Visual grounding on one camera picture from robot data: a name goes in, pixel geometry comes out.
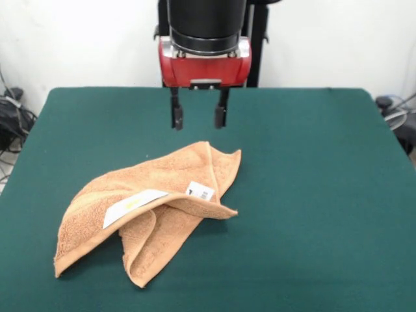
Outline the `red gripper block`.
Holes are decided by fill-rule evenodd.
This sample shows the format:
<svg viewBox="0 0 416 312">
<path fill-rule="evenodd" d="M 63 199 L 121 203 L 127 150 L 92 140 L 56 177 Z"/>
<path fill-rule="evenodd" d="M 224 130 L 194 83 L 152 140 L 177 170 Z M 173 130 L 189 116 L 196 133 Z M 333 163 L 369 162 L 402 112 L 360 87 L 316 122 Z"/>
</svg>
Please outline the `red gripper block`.
<svg viewBox="0 0 416 312">
<path fill-rule="evenodd" d="M 169 36 L 159 38 L 159 63 L 162 81 L 170 88 L 172 129 L 183 128 L 183 109 L 178 88 L 214 88 L 243 85 L 252 63 L 250 40 L 239 39 L 237 48 L 217 56 L 201 56 L 184 52 L 173 45 Z M 214 126 L 226 126 L 229 88 L 220 90 L 215 107 Z"/>
</svg>

